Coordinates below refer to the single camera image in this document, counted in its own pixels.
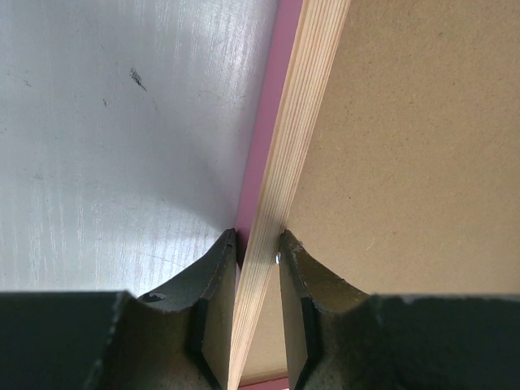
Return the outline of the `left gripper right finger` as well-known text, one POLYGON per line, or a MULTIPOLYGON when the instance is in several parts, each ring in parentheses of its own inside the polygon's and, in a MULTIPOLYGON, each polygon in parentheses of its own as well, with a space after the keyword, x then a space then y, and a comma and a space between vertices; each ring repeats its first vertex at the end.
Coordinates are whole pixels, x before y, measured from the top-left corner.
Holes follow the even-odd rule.
POLYGON ((292 389, 516 389, 515 295, 370 295, 279 239, 292 389))

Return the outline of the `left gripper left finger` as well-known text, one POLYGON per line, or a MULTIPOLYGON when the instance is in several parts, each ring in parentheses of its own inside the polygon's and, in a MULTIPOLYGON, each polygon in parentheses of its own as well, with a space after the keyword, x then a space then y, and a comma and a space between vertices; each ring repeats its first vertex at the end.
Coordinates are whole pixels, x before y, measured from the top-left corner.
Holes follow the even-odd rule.
POLYGON ((236 282, 228 229, 157 288, 1 295, 4 389, 225 389, 236 282))

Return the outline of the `brown cardboard backing board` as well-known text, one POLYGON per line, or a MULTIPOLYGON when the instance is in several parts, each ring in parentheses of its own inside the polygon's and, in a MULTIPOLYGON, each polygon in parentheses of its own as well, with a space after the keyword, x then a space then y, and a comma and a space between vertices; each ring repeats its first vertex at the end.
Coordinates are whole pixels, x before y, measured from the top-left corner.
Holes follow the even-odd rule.
MULTIPOLYGON (((347 2, 284 229, 368 293, 518 294, 518 2, 347 2)), ((286 375, 275 264, 239 386, 286 375)))

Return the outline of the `pink picture frame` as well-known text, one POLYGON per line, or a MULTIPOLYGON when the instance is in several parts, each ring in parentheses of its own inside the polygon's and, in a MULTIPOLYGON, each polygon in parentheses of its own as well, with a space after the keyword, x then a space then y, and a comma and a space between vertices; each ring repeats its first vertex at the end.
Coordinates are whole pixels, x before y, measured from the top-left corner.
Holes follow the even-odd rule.
POLYGON ((242 262, 230 389, 241 381, 348 9, 347 1, 281 1, 277 7, 235 222, 242 262))

